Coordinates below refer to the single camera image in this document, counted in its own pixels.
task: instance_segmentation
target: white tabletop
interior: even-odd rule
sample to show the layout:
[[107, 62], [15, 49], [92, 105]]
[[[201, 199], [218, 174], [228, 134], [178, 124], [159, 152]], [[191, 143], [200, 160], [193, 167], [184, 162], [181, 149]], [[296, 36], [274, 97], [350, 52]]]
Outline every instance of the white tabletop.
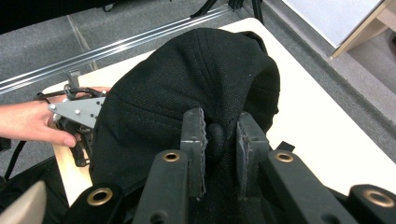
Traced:
[[[272, 147], [281, 141], [295, 146], [297, 154], [327, 187], [348, 195], [350, 187], [372, 184], [396, 193], [396, 165], [344, 112], [325, 90], [258, 21], [245, 19], [221, 27], [230, 32], [254, 31], [276, 61], [281, 77], [279, 113], [267, 134]], [[79, 77], [81, 86], [112, 86], [149, 53]], [[63, 88], [64, 83], [46, 89]], [[79, 195], [73, 184], [74, 196]]]

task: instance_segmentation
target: black cap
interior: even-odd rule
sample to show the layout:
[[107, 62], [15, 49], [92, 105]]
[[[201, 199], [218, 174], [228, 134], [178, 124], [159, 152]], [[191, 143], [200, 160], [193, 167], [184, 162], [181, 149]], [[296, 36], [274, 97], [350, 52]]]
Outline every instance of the black cap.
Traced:
[[278, 96], [276, 63], [257, 35], [201, 28], [175, 37], [108, 94], [94, 128], [92, 182], [141, 187], [155, 155], [179, 148], [184, 112], [201, 107], [207, 193], [191, 203], [190, 221], [238, 222], [236, 122], [247, 111], [268, 131]]

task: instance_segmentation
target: black wire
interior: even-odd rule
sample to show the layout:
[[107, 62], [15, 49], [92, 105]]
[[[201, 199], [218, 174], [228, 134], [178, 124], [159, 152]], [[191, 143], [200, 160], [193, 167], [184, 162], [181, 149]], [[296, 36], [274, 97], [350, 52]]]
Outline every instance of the black wire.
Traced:
[[11, 173], [14, 170], [15, 163], [17, 162], [17, 159], [20, 156], [20, 153], [21, 153], [25, 143], [26, 143], [26, 141], [20, 141], [18, 143], [17, 148], [15, 148], [15, 151], [12, 154], [11, 161], [9, 162], [9, 165], [8, 165], [8, 168], [7, 168], [7, 171], [6, 171], [6, 175], [4, 176], [5, 180], [9, 180], [9, 177], [11, 176]]
[[76, 94], [80, 93], [80, 92], [89, 93], [92, 95], [92, 97], [104, 96], [103, 93], [96, 91], [94, 89], [91, 89], [91, 88], [84, 88], [84, 89], [82, 89], [82, 88], [72, 88], [72, 89], [64, 88], [63, 91], [55, 91], [55, 92], [51, 92], [51, 93], [47, 93], [47, 94], [43, 94], [42, 92], [40, 92], [35, 96], [34, 100], [35, 101], [46, 100], [50, 97], [64, 95], [64, 94], [66, 95], [67, 98], [69, 98], [69, 99], [71, 98], [73, 100], [73, 99], [75, 99]]

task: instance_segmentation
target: finger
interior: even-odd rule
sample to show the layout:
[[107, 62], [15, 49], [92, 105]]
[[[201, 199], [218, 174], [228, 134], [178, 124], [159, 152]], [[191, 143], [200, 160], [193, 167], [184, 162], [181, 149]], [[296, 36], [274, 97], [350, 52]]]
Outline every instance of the finger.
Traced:
[[94, 89], [96, 91], [110, 91], [111, 87], [91, 87], [91, 89]]
[[54, 96], [54, 97], [50, 97], [48, 100], [52, 103], [60, 103], [62, 102], [66, 97], [64, 95], [60, 95], [60, 96]]
[[59, 146], [74, 147], [77, 142], [76, 138], [72, 134], [64, 131], [47, 128], [44, 133], [43, 141]]
[[81, 141], [81, 134], [75, 133], [75, 138], [76, 138], [78, 141]]

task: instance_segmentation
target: aluminum rail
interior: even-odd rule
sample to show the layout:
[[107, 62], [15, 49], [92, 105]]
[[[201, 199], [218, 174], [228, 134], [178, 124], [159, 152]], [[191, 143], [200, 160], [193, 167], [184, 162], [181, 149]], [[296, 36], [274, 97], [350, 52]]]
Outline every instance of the aluminum rail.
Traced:
[[99, 49], [87, 51], [85, 53], [79, 54], [78, 56], [66, 59], [58, 63], [50, 64], [48, 66], [36, 69], [32, 72], [2, 80], [0, 81], [0, 94], [14, 91], [18, 88], [30, 85], [45, 78], [53, 77], [61, 73], [70, 71], [72, 69], [76, 69], [83, 64], [90, 63], [92, 61], [99, 60], [107, 56], [116, 54], [118, 52], [122, 52], [135, 46], [144, 44], [146, 42], [149, 42], [150, 40], [157, 39], [165, 35], [170, 35], [174, 32], [189, 28], [205, 21], [210, 21], [231, 11], [233, 11], [233, 9], [225, 4], [213, 10], [210, 10], [204, 16], [193, 19], [186, 18], [180, 21], [171, 22], [143, 34], [129, 37], [127, 39], [101, 47]]

